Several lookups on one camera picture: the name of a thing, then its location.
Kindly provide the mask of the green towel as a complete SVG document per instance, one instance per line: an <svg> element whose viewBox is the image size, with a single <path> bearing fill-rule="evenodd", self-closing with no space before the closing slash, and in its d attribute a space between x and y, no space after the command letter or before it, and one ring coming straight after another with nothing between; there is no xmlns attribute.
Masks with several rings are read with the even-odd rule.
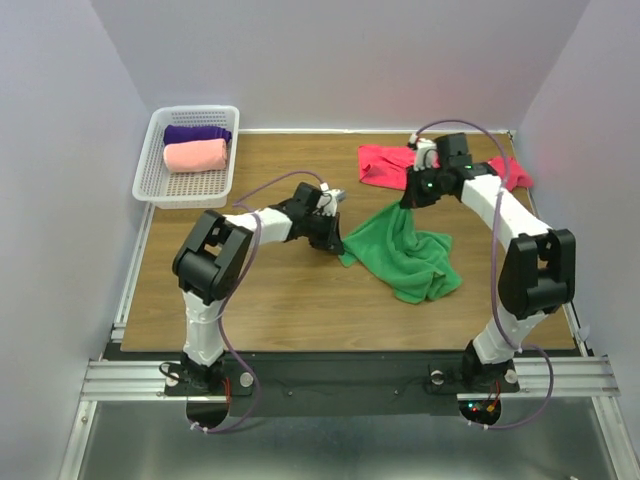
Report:
<svg viewBox="0 0 640 480"><path fill-rule="evenodd" d="M397 202L354 229L343 246L343 266L363 265L405 303L436 301L462 285L450 261L453 238L418 230L413 212Z"/></svg>

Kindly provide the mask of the pink towel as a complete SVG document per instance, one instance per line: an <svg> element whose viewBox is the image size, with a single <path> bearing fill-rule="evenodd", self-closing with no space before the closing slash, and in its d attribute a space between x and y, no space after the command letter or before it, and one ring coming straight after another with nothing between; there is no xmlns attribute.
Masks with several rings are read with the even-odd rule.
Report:
<svg viewBox="0 0 640 480"><path fill-rule="evenodd" d="M227 165L227 143L217 139L166 145L163 160L172 173L222 170Z"/></svg>

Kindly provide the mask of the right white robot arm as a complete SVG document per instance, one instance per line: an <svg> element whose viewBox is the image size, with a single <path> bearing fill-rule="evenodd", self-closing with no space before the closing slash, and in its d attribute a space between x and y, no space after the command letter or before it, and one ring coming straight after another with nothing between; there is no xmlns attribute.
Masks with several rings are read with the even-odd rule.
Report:
<svg viewBox="0 0 640 480"><path fill-rule="evenodd" d="M506 188L505 175L473 161L465 134L434 140L412 134L408 147L414 161L406 169L401 208L454 196L490 227L491 248L505 252L502 262L491 262L492 317L465 348L459 382L472 390L497 380L514 383L513 358L526 338L574 297L575 236L539 220Z"/></svg>

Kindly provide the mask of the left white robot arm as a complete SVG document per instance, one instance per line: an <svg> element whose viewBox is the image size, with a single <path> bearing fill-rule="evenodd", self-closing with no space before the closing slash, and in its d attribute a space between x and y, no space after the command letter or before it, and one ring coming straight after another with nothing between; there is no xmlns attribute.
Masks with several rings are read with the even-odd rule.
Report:
<svg viewBox="0 0 640 480"><path fill-rule="evenodd" d="M345 191L326 183L302 182L278 204L241 215L207 210L199 217L172 264L185 305L186 338L180 366L167 372L168 378L202 394L222 385L223 312L257 248L304 237L316 250L343 254L339 204L345 197Z"/></svg>

